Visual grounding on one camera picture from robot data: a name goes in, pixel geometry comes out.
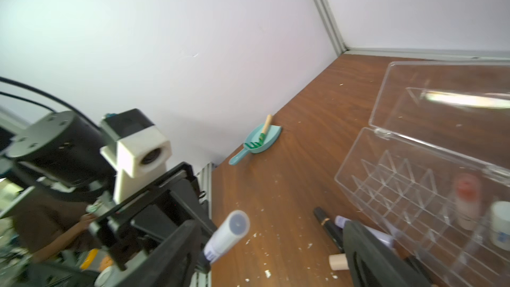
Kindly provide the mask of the red capped lip balm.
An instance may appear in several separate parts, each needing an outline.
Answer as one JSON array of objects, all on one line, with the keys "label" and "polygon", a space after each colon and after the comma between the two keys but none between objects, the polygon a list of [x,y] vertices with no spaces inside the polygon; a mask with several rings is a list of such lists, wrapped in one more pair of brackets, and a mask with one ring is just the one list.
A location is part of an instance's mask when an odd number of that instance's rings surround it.
[{"label": "red capped lip balm", "polygon": [[454,201],[457,222],[467,231],[474,231],[481,214],[482,185],[472,174],[458,174],[454,178]]}]

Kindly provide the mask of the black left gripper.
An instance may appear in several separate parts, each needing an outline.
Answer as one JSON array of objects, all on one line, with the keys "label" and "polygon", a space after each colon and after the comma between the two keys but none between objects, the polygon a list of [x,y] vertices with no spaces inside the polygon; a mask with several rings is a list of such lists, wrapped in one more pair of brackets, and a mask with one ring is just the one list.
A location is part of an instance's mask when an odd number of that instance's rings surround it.
[{"label": "black left gripper", "polygon": [[192,166],[182,162],[99,216],[89,231],[126,271],[135,255],[150,254],[186,221],[197,222],[204,247],[217,226],[200,202],[203,196]]}]

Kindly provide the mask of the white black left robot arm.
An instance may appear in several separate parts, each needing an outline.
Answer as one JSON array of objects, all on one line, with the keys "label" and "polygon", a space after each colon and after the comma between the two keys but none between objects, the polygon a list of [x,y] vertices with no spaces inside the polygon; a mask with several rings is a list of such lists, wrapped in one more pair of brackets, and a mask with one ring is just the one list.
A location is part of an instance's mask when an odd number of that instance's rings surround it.
[{"label": "white black left robot arm", "polygon": [[138,109],[112,114],[97,128],[78,114],[51,113],[16,137],[1,169],[63,201],[86,202],[97,218],[92,236],[126,269],[186,221],[204,246],[216,231],[188,163],[166,168],[171,144]]}]

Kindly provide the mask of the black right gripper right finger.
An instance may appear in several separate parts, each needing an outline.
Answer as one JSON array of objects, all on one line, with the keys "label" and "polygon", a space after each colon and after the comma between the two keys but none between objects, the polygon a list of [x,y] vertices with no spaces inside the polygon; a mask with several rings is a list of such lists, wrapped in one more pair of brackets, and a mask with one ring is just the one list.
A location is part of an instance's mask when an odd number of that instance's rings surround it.
[{"label": "black right gripper right finger", "polygon": [[343,241],[354,286],[432,286],[360,222],[347,222]]}]

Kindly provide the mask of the lavender lip balm tube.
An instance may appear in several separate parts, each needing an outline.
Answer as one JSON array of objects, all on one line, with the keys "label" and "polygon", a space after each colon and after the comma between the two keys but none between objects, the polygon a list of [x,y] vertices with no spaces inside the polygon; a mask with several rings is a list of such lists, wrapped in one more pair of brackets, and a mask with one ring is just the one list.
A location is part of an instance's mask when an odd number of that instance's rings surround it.
[{"label": "lavender lip balm tube", "polygon": [[203,253],[210,264],[227,254],[250,229],[250,219],[241,210],[233,211],[228,215],[221,226],[213,233],[204,247]]},{"label": "lavender lip balm tube", "polygon": [[[337,227],[339,227],[340,229],[344,229],[346,224],[348,222],[351,222],[350,219],[346,218],[346,217],[342,217],[340,215],[337,215],[335,217],[335,220],[334,220],[334,223]],[[368,227],[368,226],[365,226],[365,228],[371,233],[373,234],[378,240],[381,241],[382,244],[384,244],[385,246],[389,247],[389,248],[393,248],[393,245],[394,245],[394,239],[392,236],[386,234],[386,233],[383,233],[381,231],[378,231],[376,229],[373,229],[371,227]]]}]

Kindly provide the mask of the white lip balm tube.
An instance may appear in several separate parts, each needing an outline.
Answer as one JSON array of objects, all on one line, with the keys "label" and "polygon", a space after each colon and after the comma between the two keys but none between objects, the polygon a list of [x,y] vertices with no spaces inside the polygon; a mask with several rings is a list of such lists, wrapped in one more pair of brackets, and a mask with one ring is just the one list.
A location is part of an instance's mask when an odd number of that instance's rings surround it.
[{"label": "white lip balm tube", "polygon": [[497,201],[491,205],[490,239],[492,243],[504,251],[510,251],[509,234],[510,202]]}]

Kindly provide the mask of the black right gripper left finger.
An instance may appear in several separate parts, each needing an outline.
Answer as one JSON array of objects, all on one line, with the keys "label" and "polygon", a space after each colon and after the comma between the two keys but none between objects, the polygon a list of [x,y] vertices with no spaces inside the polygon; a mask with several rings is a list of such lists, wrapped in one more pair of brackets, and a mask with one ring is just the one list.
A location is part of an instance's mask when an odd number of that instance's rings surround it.
[{"label": "black right gripper left finger", "polygon": [[189,286],[201,246],[201,229],[186,221],[117,286]]}]

